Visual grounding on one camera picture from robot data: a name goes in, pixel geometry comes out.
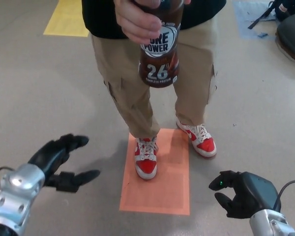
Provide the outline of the person's bare hand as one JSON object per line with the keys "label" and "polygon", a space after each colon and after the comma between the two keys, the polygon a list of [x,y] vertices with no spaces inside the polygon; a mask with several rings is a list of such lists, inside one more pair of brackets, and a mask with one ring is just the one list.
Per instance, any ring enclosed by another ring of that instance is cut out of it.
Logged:
{"label": "person's bare hand", "polygon": [[148,44],[158,38],[162,23],[154,15],[142,11],[139,6],[157,8],[159,0],[116,0],[115,13],[123,33],[137,44]]}

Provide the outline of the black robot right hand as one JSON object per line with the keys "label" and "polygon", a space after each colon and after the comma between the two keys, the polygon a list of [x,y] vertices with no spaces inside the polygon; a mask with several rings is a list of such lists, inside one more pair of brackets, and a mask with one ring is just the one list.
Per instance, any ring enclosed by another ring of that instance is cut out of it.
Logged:
{"label": "black robot right hand", "polygon": [[281,211],[273,183],[250,172],[222,171],[210,184],[228,218],[249,219],[260,210]]}

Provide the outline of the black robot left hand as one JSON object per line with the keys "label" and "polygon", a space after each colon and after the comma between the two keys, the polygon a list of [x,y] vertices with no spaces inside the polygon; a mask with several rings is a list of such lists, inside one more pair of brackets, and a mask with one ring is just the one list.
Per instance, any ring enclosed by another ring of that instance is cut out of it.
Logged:
{"label": "black robot left hand", "polygon": [[44,187],[53,187],[60,192],[76,193],[83,186],[100,175],[99,170],[90,170],[75,174],[61,172],[56,174],[64,164],[70,153],[85,146],[89,138],[83,135],[66,134],[57,140],[51,140],[40,148],[29,160],[29,164],[36,165],[45,175]]}

